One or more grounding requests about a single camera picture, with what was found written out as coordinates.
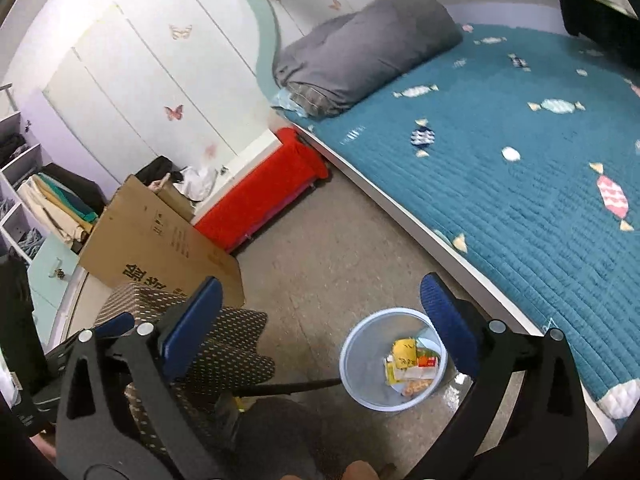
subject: silver screw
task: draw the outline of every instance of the silver screw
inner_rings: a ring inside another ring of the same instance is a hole
[[[136,332],[140,335],[149,335],[154,331],[154,326],[152,323],[140,323]]]
[[[81,333],[78,334],[78,341],[81,343],[86,343],[94,336],[94,333],[91,330],[82,330]]]
[[[562,339],[564,339],[564,333],[559,328],[552,328],[549,330],[549,335],[551,336],[551,339],[556,341],[562,341]]]
[[[507,330],[507,326],[499,319],[494,319],[489,322],[489,330],[496,334],[501,334],[502,332]]]

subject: white quilted corner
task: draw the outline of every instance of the white quilted corner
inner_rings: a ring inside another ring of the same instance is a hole
[[[598,401],[598,406],[609,418],[631,415],[640,399],[640,379],[617,384]]]

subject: red cloth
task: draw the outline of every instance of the red cloth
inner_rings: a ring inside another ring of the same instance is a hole
[[[318,178],[329,176],[318,152],[299,142],[293,128],[282,128],[276,136],[282,146],[195,225],[227,252],[238,247]]]

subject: white bed edge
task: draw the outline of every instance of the white bed edge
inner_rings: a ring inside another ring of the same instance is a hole
[[[294,124],[293,127],[329,162],[398,222],[490,316],[503,320],[514,332],[542,335],[542,332],[484,274],[444,243],[407,209],[364,177],[354,166],[335,153],[313,133],[297,124]],[[607,441],[611,442],[617,433],[613,421],[602,412],[584,386],[582,386],[582,392],[585,404],[596,419]]]

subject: teal trim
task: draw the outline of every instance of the teal trim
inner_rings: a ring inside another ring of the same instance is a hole
[[[260,90],[269,102],[280,90],[273,78],[273,60],[276,57],[280,37],[273,7],[268,0],[247,0],[258,22],[260,45],[258,59],[255,63],[255,78]]]

